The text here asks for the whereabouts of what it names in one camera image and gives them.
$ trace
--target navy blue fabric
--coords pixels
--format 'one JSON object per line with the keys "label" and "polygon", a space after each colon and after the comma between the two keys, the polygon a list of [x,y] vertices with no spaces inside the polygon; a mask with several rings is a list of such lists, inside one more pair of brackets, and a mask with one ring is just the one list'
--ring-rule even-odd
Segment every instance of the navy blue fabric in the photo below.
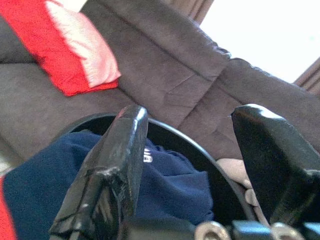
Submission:
{"label": "navy blue fabric", "polygon": [[[65,194],[90,149],[100,139],[69,133],[7,173],[3,191],[20,240],[47,240]],[[144,163],[136,217],[180,218],[193,224],[212,220],[213,201],[206,172],[183,155],[146,142],[152,162]]]}

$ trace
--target window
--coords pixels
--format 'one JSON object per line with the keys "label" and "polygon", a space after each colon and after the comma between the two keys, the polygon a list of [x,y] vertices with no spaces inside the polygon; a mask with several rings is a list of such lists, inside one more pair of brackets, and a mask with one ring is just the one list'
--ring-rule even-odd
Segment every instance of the window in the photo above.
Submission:
{"label": "window", "polygon": [[214,0],[200,27],[218,45],[293,83],[320,56],[320,1]]}

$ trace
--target curtain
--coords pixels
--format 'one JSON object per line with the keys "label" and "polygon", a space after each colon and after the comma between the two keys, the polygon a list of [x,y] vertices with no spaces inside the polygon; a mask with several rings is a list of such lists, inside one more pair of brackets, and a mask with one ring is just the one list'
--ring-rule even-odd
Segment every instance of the curtain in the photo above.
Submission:
{"label": "curtain", "polygon": [[201,23],[214,0],[164,0],[180,13]]}
{"label": "curtain", "polygon": [[320,98],[320,57],[294,82]]}

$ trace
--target printed logo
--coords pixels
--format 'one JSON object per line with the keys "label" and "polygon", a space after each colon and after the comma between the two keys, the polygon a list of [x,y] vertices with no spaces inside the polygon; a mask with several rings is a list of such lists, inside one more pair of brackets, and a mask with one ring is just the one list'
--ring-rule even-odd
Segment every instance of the printed logo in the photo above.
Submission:
{"label": "printed logo", "polygon": [[150,150],[148,148],[144,148],[143,161],[145,163],[152,163],[153,157],[151,156]]}

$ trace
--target pink pillow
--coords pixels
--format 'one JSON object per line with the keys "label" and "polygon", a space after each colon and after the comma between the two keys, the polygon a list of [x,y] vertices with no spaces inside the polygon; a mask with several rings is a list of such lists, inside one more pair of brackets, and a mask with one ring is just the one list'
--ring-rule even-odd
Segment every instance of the pink pillow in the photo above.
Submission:
{"label": "pink pillow", "polygon": [[66,96],[118,86],[117,61],[82,13],[53,0],[6,0],[0,14]]}

